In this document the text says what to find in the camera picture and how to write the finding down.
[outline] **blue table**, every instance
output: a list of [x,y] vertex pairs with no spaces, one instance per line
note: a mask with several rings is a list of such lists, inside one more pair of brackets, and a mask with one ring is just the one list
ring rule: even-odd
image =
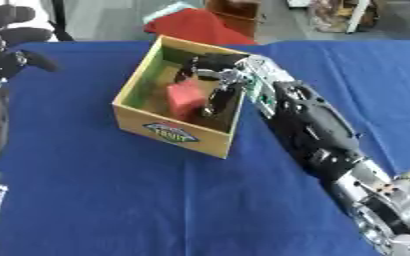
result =
[[[9,85],[1,256],[376,255],[247,102],[227,160],[120,131],[110,103],[149,46],[27,46],[63,69]],[[315,85],[382,167],[410,169],[410,41],[235,48]]]

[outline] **floor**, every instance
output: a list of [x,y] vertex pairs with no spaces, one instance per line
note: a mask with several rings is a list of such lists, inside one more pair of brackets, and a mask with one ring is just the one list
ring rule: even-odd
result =
[[[50,0],[42,0],[49,11]],[[202,0],[184,0],[202,7]],[[174,0],[65,0],[68,31],[77,40],[147,40],[142,17]],[[410,0],[388,0],[376,28],[355,34],[321,33],[309,26],[306,10],[290,10],[285,0],[262,0],[256,40],[410,39]]]

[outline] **robot finger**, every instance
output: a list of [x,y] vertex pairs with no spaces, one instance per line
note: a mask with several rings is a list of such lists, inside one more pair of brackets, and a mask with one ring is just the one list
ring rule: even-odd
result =
[[0,57],[7,48],[26,42],[44,42],[51,38],[51,31],[40,28],[14,28],[0,30]]
[[30,7],[1,5],[0,29],[12,23],[26,22],[34,19],[35,11]]
[[57,70],[57,65],[43,55],[20,50],[9,53],[0,59],[0,80],[11,79],[27,66],[34,66],[48,72]]

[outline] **open box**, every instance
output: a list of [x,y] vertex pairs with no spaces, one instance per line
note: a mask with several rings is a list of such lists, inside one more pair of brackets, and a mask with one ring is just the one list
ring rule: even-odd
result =
[[[135,73],[113,101],[122,130],[226,158],[238,122],[244,92],[239,91],[226,110],[216,117],[194,117],[188,122],[174,119],[169,112],[166,86],[187,60],[205,53],[243,52],[160,36]],[[218,82],[199,81],[210,95]]]

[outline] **red cloth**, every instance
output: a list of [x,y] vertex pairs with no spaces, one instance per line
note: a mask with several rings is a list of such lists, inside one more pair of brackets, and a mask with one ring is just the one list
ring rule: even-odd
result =
[[213,13],[203,9],[184,9],[148,23],[144,30],[206,44],[256,44],[252,39],[225,27]]

